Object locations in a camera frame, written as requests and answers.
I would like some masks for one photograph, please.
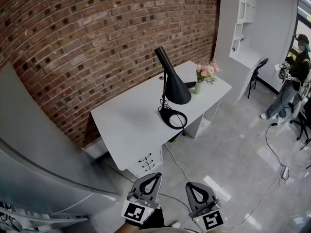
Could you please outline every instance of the lamp arm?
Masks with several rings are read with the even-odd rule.
[[[164,70],[163,95],[162,95],[162,109],[164,109],[164,107],[165,107],[165,84],[166,84],[166,71]]]

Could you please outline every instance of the white wall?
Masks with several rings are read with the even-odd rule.
[[[274,76],[274,65],[282,63],[287,56],[296,15],[297,0],[257,0],[251,46],[263,58],[269,58],[268,64],[259,71],[259,77],[278,91],[282,83]]]

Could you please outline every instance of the flower vase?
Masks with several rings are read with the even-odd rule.
[[[195,88],[194,88],[194,93],[196,95],[200,94],[201,89],[202,89],[202,82],[196,82],[195,83]]]

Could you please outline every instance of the person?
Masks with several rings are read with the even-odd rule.
[[[310,58],[308,55],[310,47],[309,39],[304,34],[300,34],[297,41],[300,54],[297,56],[294,64],[290,67],[289,74],[292,76],[291,80],[285,81],[284,85],[280,89],[280,92],[278,93],[277,98],[266,110],[266,112],[260,115],[261,119],[266,120],[277,116],[278,124],[280,124],[285,121],[285,107],[292,100],[292,98],[294,98],[293,106],[296,106],[301,101],[298,91],[302,88],[310,71]]]
[[[197,233],[197,231],[191,229],[181,229],[180,221],[175,221],[169,226],[164,226],[163,211],[161,208],[155,209],[146,222],[138,226],[130,221],[126,222],[115,233]],[[209,231],[209,233],[221,233],[219,228]]]

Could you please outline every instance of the lamp shade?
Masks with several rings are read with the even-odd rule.
[[[165,96],[176,104],[186,104],[191,100],[191,93],[175,72],[166,52],[162,47],[155,49],[155,53],[167,74]]]

